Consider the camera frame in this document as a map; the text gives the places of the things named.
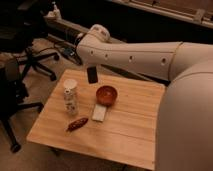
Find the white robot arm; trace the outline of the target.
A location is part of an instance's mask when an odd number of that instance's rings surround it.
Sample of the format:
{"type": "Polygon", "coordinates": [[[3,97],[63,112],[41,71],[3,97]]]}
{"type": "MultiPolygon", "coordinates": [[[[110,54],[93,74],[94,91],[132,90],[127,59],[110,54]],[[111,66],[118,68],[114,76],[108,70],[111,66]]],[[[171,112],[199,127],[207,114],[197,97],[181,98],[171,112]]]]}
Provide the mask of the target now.
{"type": "Polygon", "coordinates": [[[142,73],[169,83],[156,125],[155,171],[213,171],[213,45],[111,43],[93,25],[76,51],[83,63],[142,73]]]}

